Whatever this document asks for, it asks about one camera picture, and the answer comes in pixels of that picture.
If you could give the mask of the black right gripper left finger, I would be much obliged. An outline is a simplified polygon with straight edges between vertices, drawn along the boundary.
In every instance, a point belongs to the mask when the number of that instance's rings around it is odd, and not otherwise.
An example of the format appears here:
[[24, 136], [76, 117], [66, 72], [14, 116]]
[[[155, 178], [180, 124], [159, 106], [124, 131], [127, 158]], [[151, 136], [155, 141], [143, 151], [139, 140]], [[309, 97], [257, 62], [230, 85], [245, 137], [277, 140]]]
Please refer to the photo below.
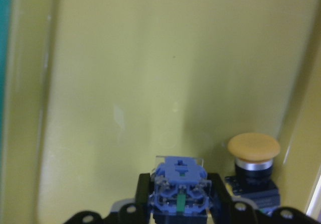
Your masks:
[[148, 200], [150, 196], [150, 174], [141, 173], [138, 177], [136, 193], [135, 193], [135, 203], [141, 205], [143, 208], [148, 207]]

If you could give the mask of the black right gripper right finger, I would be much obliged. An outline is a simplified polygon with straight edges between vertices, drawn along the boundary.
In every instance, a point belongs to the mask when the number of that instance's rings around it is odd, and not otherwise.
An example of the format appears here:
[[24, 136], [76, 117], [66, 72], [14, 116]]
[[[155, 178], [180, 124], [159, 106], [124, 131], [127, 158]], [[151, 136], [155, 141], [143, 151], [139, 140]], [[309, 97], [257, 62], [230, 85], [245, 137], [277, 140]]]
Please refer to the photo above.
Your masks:
[[209, 173], [208, 179], [212, 181], [210, 199], [212, 205], [210, 213], [214, 223], [232, 223], [231, 221], [231, 204], [233, 203], [224, 182], [217, 173]]

